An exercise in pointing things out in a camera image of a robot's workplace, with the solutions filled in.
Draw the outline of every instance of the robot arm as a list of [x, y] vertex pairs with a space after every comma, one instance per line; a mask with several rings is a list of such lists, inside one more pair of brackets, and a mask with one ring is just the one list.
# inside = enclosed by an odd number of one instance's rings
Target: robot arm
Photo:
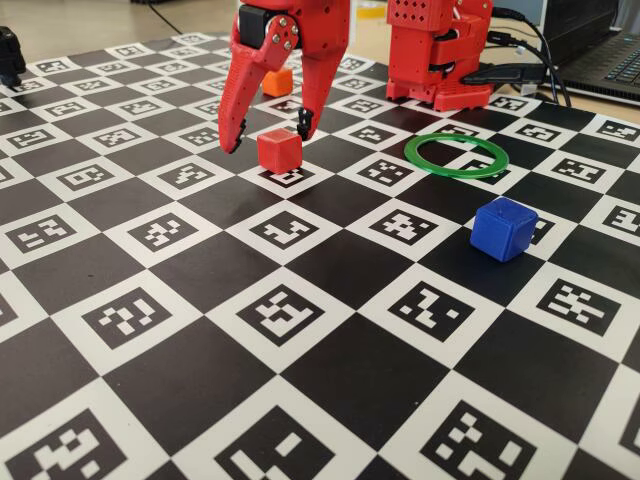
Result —
[[220, 146], [240, 145], [244, 117], [268, 71], [302, 49], [303, 108], [298, 133], [307, 140], [317, 128], [331, 83], [349, 40], [349, 0], [247, 0], [231, 37], [231, 68], [220, 103]]

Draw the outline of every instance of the checkerboard mat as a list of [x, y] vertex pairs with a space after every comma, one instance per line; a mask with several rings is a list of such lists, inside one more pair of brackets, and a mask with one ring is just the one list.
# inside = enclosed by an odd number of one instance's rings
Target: checkerboard mat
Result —
[[[301, 168], [296, 90], [218, 148], [228, 38], [29, 66], [0, 91], [0, 478], [640, 478], [640, 126], [497, 94], [437, 113], [347, 56]], [[501, 145], [441, 178], [415, 135]], [[461, 144], [440, 165], [491, 159]], [[499, 264], [476, 210], [540, 214]]]

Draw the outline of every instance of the green ring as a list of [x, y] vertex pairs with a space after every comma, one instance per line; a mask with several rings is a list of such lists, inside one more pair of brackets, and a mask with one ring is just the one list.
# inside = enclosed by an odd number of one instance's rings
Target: green ring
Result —
[[[457, 170], [455, 168], [444, 168], [439, 165], [434, 165], [420, 155], [418, 148], [425, 143], [435, 142], [438, 140], [453, 140], [456, 142], [473, 143], [474, 145], [484, 148], [487, 152], [491, 153], [495, 157], [495, 161], [492, 165], [486, 168], [481, 168], [480, 170]], [[423, 135], [421, 137], [414, 138], [404, 147], [404, 154], [416, 167], [436, 175], [451, 178], [474, 179], [493, 177], [494, 175], [504, 172], [509, 166], [509, 154], [495, 143], [455, 133], [432, 133], [430, 135]]]

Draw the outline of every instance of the blue cube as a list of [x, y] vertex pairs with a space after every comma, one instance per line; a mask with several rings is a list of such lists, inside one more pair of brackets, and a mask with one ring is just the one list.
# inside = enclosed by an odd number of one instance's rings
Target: blue cube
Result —
[[508, 262], [531, 244], [538, 214], [530, 208], [499, 198], [478, 209], [471, 245], [500, 262]]

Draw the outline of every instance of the red robot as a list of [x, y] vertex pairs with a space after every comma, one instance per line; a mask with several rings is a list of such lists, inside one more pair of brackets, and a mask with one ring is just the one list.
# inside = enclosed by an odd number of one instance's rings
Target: red robot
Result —
[[349, 0], [247, 0], [231, 35], [232, 62], [218, 112], [220, 147], [240, 145], [244, 117], [268, 71], [302, 49], [303, 108], [298, 133], [310, 139], [349, 43]]
[[487, 105], [491, 85], [462, 85], [478, 70], [492, 0], [389, 0], [392, 25], [387, 97], [410, 97], [438, 111]]

